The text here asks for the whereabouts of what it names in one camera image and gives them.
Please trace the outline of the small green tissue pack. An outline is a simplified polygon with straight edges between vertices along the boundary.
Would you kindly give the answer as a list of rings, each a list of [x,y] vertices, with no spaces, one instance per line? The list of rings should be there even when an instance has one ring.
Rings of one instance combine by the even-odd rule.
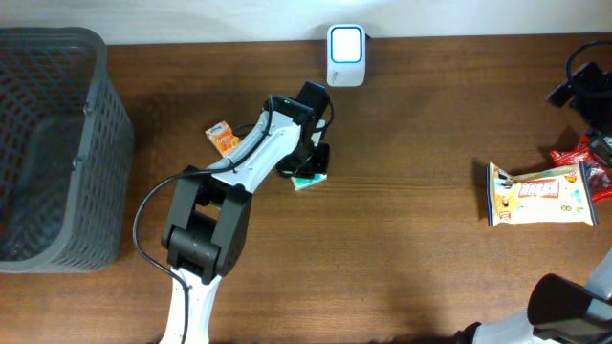
[[[318,183],[325,182],[326,180],[326,174],[315,174],[312,178],[291,177],[291,182],[294,185],[295,191],[306,189]]]

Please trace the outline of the red snack bag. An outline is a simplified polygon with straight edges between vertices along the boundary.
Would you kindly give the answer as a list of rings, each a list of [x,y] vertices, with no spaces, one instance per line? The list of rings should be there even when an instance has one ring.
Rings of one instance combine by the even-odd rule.
[[[585,163],[585,179],[589,182],[594,203],[611,198],[611,169],[600,164],[588,147],[584,134],[570,151],[552,150],[550,156],[556,167]]]

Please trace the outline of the small orange packet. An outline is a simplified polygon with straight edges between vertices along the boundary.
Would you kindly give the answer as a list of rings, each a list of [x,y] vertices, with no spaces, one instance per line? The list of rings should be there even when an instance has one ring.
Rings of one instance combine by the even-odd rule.
[[[224,120],[207,129],[206,136],[222,157],[231,153],[241,143]]]

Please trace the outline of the beige wet wipes pack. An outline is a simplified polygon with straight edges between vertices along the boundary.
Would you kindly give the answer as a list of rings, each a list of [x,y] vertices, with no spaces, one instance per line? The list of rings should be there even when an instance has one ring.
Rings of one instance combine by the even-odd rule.
[[[599,223],[580,162],[513,176],[489,163],[486,168],[488,225]]]

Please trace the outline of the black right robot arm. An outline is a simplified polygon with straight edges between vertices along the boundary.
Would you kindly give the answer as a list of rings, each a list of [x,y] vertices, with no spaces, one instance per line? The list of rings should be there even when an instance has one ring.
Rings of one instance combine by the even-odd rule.
[[[611,165],[611,74],[594,62],[567,72],[547,100],[575,109],[589,124],[588,147],[595,161]],[[535,285],[527,308],[494,323],[473,323],[455,343],[609,343],[611,341],[611,255],[585,286],[549,273]]]

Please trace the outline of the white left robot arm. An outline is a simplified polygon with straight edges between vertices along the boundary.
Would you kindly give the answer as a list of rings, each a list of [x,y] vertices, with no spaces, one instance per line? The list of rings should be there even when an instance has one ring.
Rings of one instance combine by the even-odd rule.
[[[161,239],[174,275],[164,343],[209,341],[215,294],[244,249],[254,191],[271,172],[325,175],[329,124],[322,116],[333,109],[325,88],[307,81],[296,97],[266,100],[258,122],[224,158],[183,171]]]

